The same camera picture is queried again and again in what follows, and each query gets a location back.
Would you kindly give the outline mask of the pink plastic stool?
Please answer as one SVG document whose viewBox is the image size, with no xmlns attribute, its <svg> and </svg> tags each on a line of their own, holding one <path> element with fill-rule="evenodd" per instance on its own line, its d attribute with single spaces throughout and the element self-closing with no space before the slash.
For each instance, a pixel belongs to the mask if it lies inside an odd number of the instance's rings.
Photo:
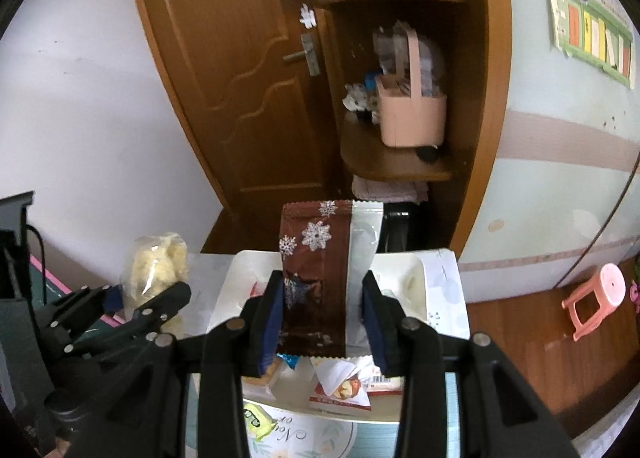
<svg viewBox="0 0 640 458">
<path fill-rule="evenodd" d="M 577 304 L 587 296 L 594 297 L 598 308 L 587 320 L 582 322 L 578 315 Z M 577 342 L 596 330 L 601 322 L 623 303 L 625 296 L 625 278 L 615 263 L 604 264 L 590 279 L 578 286 L 561 302 L 562 309 L 567 311 L 574 326 L 573 341 Z"/>
</svg>

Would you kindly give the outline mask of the red white small packet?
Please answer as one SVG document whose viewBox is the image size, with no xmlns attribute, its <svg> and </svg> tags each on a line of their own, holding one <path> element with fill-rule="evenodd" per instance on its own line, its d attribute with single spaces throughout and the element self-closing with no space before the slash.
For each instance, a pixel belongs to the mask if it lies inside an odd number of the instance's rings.
<svg viewBox="0 0 640 458">
<path fill-rule="evenodd" d="M 330 412 L 356 409 L 370 412 L 371 403 L 367 382 L 372 378 L 372 357 L 352 358 L 311 357 L 316 385 L 311 391 L 309 404 Z"/>
</svg>

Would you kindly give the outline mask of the white round plate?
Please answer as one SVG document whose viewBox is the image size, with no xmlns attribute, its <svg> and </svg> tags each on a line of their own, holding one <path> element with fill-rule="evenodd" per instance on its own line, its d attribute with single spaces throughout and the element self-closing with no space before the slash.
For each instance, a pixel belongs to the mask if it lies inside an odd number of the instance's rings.
<svg viewBox="0 0 640 458">
<path fill-rule="evenodd" d="M 247 435 L 251 457 L 347 457 L 355 444 L 356 423 L 262 408 L 278 425 L 259 442 Z"/>
</svg>

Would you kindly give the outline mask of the brown snowflake snack packet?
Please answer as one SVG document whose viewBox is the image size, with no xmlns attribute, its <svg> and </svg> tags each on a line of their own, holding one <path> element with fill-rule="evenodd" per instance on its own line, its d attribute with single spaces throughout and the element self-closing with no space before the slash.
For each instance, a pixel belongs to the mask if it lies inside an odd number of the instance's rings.
<svg viewBox="0 0 640 458">
<path fill-rule="evenodd" d="M 384 204 L 377 201 L 283 206 L 280 352 L 326 358 L 370 353 L 361 321 L 362 282 L 378 251 L 383 213 Z"/>
</svg>

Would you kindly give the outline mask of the colourful wall poster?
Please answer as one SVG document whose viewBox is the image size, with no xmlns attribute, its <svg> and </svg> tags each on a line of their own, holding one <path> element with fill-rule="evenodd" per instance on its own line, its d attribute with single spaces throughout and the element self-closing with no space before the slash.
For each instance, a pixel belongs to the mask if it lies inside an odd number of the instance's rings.
<svg viewBox="0 0 640 458">
<path fill-rule="evenodd" d="M 549 0 L 556 48 L 625 88 L 636 85 L 634 25 L 620 0 Z"/>
</svg>

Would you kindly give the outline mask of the wooden corner shelf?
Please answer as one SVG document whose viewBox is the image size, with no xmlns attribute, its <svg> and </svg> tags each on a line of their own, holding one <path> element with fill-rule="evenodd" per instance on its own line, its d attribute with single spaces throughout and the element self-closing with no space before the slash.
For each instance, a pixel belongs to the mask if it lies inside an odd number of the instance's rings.
<svg viewBox="0 0 640 458">
<path fill-rule="evenodd" d="M 511 0 L 314 0 L 349 181 L 410 185 L 385 206 L 387 252 L 469 240 L 497 155 Z"/>
</svg>

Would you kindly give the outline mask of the pale puffs clear bag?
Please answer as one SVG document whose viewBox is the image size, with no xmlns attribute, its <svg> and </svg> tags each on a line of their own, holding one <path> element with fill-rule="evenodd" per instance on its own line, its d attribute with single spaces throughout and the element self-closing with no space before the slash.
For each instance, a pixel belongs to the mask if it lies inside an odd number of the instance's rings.
<svg viewBox="0 0 640 458">
<path fill-rule="evenodd" d="M 142 236 L 134 241 L 122 271 L 124 315 L 189 277 L 188 246 L 177 233 Z"/>
</svg>

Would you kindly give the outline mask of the white plastic storage bin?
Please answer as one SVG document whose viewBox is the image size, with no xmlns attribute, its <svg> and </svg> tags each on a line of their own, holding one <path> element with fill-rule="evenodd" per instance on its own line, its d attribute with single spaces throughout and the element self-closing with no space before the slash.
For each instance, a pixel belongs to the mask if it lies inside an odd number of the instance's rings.
<svg viewBox="0 0 640 458">
<path fill-rule="evenodd" d="M 240 316 L 245 303 L 265 291 L 271 274 L 282 267 L 276 252 L 242 251 L 234 256 L 207 328 Z M 426 322 L 427 279 L 423 263 L 411 253 L 376 254 L 369 265 L 386 296 L 404 312 Z M 299 357 L 292 368 L 283 356 L 273 362 L 265 379 L 243 379 L 246 400 L 309 415 L 370 423 L 399 420 L 402 379 L 384 379 L 374 366 L 367 334 L 360 320 L 361 291 L 356 290 L 355 314 L 345 312 L 347 299 L 335 290 L 311 285 L 303 296 L 285 289 L 283 325 L 277 353 Z"/>
</svg>

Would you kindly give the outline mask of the blue snack packet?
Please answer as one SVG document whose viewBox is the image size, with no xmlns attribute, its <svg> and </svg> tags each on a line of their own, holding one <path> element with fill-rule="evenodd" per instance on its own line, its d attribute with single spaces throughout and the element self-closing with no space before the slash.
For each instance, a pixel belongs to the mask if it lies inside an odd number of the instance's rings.
<svg viewBox="0 0 640 458">
<path fill-rule="evenodd" d="M 277 356 L 286 363 L 288 368 L 294 370 L 299 362 L 299 356 L 278 353 Z"/>
</svg>

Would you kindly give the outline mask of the patterned tablecloth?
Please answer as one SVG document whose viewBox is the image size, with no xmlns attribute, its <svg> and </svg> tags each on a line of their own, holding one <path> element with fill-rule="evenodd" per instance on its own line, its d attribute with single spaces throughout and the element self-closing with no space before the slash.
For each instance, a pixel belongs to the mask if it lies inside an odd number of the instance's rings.
<svg viewBox="0 0 640 458">
<path fill-rule="evenodd" d="M 446 334 L 446 336 L 460 339 L 468 338 L 470 335 L 469 317 L 454 254 L 445 249 L 412 252 L 411 254 L 420 259 L 425 270 L 427 279 L 425 293 L 428 311 L 431 312 L 426 314 L 427 325 L 440 334 Z M 207 328 L 209 316 L 213 313 L 233 257 L 221 256 L 220 254 L 189 256 L 192 298 L 181 312 L 183 330 L 188 336 L 205 334 L 210 329 Z M 301 412 L 296 412 L 296 414 L 309 415 Z M 398 421 L 370 423 L 322 415 L 312 416 L 356 423 L 356 441 L 347 457 L 393 456 Z"/>
</svg>

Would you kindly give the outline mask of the wooden door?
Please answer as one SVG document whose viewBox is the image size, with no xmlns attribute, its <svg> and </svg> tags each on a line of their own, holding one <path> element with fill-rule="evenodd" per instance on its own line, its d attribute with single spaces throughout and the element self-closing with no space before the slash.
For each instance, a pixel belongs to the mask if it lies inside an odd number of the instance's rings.
<svg viewBox="0 0 640 458">
<path fill-rule="evenodd" d="M 171 105 L 221 203 L 204 250 L 273 251 L 288 202 L 338 198 L 340 141 L 326 73 L 302 49 L 312 0 L 136 0 Z"/>
</svg>

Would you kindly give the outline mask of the pink handled basket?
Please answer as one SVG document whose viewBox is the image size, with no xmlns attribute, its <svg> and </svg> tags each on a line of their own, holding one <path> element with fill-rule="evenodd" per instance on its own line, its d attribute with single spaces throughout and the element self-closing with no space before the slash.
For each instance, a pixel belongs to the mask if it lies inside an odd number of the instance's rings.
<svg viewBox="0 0 640 458">
<path fill-rule="evenodd" d="M 398 22 L 393 47 L 395 72 L 375 78 L 382 142 L 389 148 L 440 146 L 445 137 L 447 96 L 434 88 L 433 59 L 428 63 L 425 95 L 416 30 Z"/>
</svg>

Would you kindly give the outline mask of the green chalkboard pink frame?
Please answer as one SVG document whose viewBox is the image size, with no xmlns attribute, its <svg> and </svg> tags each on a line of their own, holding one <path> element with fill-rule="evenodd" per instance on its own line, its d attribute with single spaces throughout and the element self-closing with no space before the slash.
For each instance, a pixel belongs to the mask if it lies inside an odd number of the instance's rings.
<svg viewBox="0 0 640 458">
<path fill-rule="evenodd" d="M 72 292 L 70 287 L 67 287 L 64 282 L 61 282 L 55 274 L 52 274 L 50 270 L 45 270 L 42 266 L 40 259 L 31 254 L 29 256 L 30 271 L 32 272 L 32 290 L 34 290 L 34 296 L 42 293 L 42 281 L 46 281 L 47 298 L 49 300 L 58 299 L 60 296 L 66 296 Z M 119 315 L 103 315 L 100 321 L 105 325 L 112 328 L 118 327 L 125 322 L 125 319 Z"/>
</svg>

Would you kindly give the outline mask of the green yellow snack packet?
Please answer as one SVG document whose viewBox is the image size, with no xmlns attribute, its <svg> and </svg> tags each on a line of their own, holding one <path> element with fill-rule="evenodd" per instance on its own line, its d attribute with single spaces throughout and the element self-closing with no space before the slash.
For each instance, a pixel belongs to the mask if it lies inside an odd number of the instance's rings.
<svg viewBox="0 0 640 458">
<path fill-rule="evenodd" d="M 278 423 L 262 406 L 245 402 L 243 405 L 247 435 L 259 442 L 274 431 Z"/>
</svg>

